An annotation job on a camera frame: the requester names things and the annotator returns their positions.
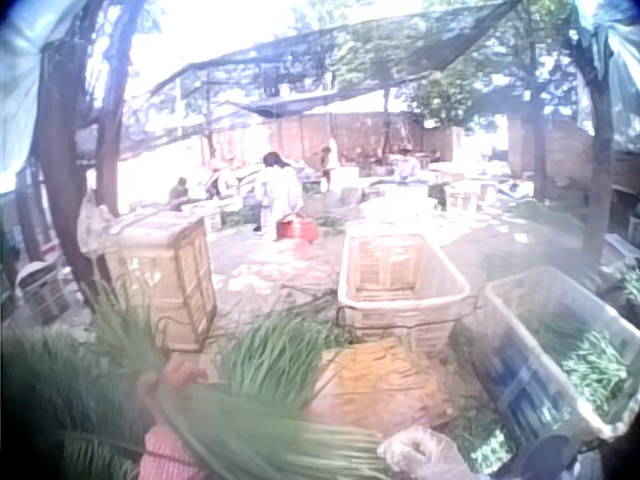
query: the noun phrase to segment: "ground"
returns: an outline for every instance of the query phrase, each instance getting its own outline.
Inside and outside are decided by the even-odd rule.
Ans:
[[[246,329],[257,315],[277,309],[285,300],[303,303],[314,294],[336,289],[344,231],[350,225],[365,222],[359,212],[357,206],[342,206],[335,194],[309,195],[305,213],[321,219],[319,224],[323,225],[320,238],[312,245],[302,240],[266,242],[252,232],[251,225],[210,235],[209,254],[219,311],[205,354],[185,358],[198,357],[211,370],[216,342]],[[483,321],[484,300],[480,293],[487,282],[536,265],[571,268],[571,255],[567,252],[575,254],[581,241],[579,226],[572,221],[553,214],[536,216],[528,207],[514,207],[505,199],[472,215],[437,212],[422,225],[413,226],[425,229],[430,240],[442,248],[469,282],[471,296],[464,305],[463,322]],[[604,263],[615,259],[612,252],[605,252]],[[71,328],[86,338],[91,335],[89,317],[76,297],[71,310],[53,328]],[[15,327],[28,328],[32,322],[24,308],[11,319]],[[448,346],[435,359],[418,360],[422,369],[448,392],[450,412],[483,401],[475,377],[467,365],[455,361]]]

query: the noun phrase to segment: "hand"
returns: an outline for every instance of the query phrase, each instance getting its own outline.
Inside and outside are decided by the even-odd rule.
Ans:
[[[173,357],[164,367],[162,374],[155,372],[145,373],[138,380],[138,396],[149,409],[157,424],[161,424],[162,415],[157,407],[155,395],[161,382],[165,385],[181,390],[197,380],[206,380],[207,373],[204,369],[192,363],[187,363]]]

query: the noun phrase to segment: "plastic bag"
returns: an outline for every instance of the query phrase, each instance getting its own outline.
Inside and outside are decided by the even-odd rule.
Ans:
[[[475,480],[452,440],[413,426],[385,440],[378,456],[395,473],[415,480]]]
[[[78,216],[78,246],[89,258],[96,258],[104,253],[107,229],[114,220],[105,205],[96,205],[93,190],[89,189]]]

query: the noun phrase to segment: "red bucket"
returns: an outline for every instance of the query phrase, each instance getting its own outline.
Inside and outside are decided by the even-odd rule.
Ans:
[[[283,238],[301,238],[309,243],[313,243],[318,238],[318,227],[316,223],[298,214],[295,218],[286,222],[278,222],[276,224],[276,234],[278,240]]]

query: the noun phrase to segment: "dark hair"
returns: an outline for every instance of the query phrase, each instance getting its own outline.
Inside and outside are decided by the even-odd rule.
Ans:
[[[269,152],[264,157],[262,157],[262,162],[266,167],[287,167],[288,164],[282,160],[282,157],[278,152]]]

